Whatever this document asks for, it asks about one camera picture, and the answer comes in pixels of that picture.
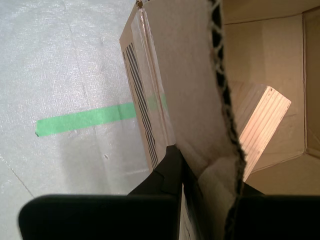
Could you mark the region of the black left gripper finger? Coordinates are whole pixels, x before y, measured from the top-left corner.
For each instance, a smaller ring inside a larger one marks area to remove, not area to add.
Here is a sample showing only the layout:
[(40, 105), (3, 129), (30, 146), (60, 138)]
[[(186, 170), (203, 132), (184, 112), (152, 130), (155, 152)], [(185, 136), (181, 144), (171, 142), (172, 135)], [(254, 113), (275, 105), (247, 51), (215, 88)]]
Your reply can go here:
[(318, 240), (320, 197), (266, 195), (244, 184), (234, 240)]
[(182, 154), (174, 145), (126, 195), (44, 195), (25, 204), (18, 226), (25, 240), (177, 240)]

